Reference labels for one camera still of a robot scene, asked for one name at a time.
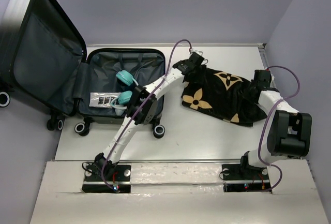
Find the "black blanket with beige flowers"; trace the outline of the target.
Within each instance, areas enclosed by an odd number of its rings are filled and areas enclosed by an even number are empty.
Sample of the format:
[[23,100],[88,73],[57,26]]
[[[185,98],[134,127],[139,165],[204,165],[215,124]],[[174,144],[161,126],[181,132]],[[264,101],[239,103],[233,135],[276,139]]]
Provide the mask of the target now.
[[182,106],[244,127],[266,119],[265,112],[243,97],[250,81],[202,65],[184,78]]

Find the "teal white headphones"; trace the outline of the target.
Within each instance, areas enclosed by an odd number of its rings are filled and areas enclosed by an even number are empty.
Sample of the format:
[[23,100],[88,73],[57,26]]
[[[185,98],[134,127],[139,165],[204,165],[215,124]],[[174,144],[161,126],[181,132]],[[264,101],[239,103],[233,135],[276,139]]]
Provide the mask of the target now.
[[115,114],[121,116],[127,109],[133,89],[139,84],[134,76],[126,70],[119,71],[116,74],[116,78],[124,90],[111,100],[110,105],[114,109]]

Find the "white packet with black strips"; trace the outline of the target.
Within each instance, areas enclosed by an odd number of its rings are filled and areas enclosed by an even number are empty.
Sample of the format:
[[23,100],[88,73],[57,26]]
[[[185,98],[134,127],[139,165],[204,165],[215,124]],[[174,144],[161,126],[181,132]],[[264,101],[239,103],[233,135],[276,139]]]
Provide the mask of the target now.
[[118,97],[120,93],[90,93],[89,107],[92,108],[112,108],[111,101]]

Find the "black and white suitcase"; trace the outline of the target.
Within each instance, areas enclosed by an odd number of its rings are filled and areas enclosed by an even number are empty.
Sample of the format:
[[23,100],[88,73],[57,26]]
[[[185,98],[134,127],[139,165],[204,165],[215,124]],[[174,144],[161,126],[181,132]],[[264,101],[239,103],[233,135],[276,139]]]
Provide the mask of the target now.
[[57,0],[9,0],[1,20],[1,107],[19,91],[50,110],[48,130],[80,115],[74,131],[89,134],[92,123],[122,122],[113,108],[89,107],[90,93],[120,93],[116,74],[131,73],[139,85],[164,75],[156,49],[103,48],[88,52],[85,41]]

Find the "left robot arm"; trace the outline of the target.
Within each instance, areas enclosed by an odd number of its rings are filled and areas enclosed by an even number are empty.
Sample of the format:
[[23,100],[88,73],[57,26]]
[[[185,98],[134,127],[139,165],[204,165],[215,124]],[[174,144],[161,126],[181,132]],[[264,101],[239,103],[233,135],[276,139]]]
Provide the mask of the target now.
[[115,167],[121,155],[138,129],[149,124],[154,118],[158,100],[169,90],[180,85],[184,77],[196,72],[204,58],[192,52],[188,59],[181,60],[168,67],[165,74],[146,86],[136,86],[128,104],[126,115],[109,145],[96,155],[94,165],[96,173],[103,180],[113,177]]

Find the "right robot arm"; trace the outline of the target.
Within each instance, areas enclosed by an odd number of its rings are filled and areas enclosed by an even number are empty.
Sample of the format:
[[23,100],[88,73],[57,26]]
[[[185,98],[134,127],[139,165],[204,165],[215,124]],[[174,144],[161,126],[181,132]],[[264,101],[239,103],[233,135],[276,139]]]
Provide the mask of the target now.
[[299,112],[287,102],[298,94],[300,82],[297,81],[293,95],[282,97],[272,87],[272,80],[269,68],[256,70],[244,91],[244,97],[255,103],[266,114],[266,119],[258,148],[245,152],[240,159],[238,172],[243,178],[251,178],[276,161],[305,157],[310,150],[312,116]]

